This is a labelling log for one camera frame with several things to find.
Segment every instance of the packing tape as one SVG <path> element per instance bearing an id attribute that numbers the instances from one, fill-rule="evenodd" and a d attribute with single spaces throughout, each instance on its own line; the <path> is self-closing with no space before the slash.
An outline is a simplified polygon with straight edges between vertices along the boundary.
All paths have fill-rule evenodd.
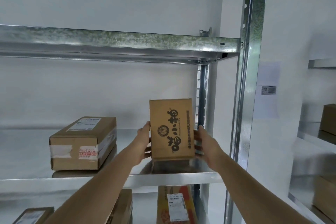
<path id="1" fill-rule="evenodd" d="M 71 158 L 72 145 L 49 145 L 51 158 Z"/>

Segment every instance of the hand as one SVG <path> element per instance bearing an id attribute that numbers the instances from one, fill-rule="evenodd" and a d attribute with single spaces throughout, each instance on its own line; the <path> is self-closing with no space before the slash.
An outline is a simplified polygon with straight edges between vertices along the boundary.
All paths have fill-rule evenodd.
<path id="1" fill-rule="evenodd" d="M 225 154 L 217 141 L 209 136 L 201 125 L 198 126 L 198 130 L 194 130 L 194 139 L 202 144 L 202 146 L 195 145 L 195 149 L 204 152 L 204 155 L 196 153 L 196 157 L 203 159 L 212 170 L 217 172 L 220 165 L 218 160 Z"/>
<path id="2" fill-rule="evenodd" d="M 138 134 L 134 140 L 127 147 L 130 150 L 130 157 L 134 157 L 134 166 L 140 164 L 144 158 L 148 158 L 152 155 L 152 147 L 148 144 L 151 142 L 149 138 L 149 130 L 151 128 L 151 123 L 146 122 L 145 126 L 138 129 Z"/>

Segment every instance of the forearm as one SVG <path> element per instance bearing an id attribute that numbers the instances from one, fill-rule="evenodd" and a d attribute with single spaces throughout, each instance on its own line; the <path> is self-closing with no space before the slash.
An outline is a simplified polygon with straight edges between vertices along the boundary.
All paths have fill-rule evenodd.
<path id="1" fill-rule="evenodd" d="M 127 147 L 58 208 L 45 224 L 104 224 L 133 163 L 132 149 Z"/>
<path id="2" fill-rule="evenodd" d="M 224 152 L 218 172 L 246 224 L 310 223 L 284 201 L 263 187 Z"/>

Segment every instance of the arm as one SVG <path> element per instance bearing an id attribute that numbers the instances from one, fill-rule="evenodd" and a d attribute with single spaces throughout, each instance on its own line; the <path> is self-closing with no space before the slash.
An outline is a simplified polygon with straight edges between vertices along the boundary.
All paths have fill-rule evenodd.
<path id="1" fill-rule="evenodd" d="M 105 224 L 133 166 L 149 157 L 149 121 L 133 142 L 75 192 L 44 224 Z"/>
<path id="2" fill-rule="evenodd" d="M 195 140 L 202 141 L 200 150 L 204 155 L 199 157 L 220 174 L 246 224 L 310 223 L 223 152 L 217 141 L 202 126 L 195 131 Z"/>

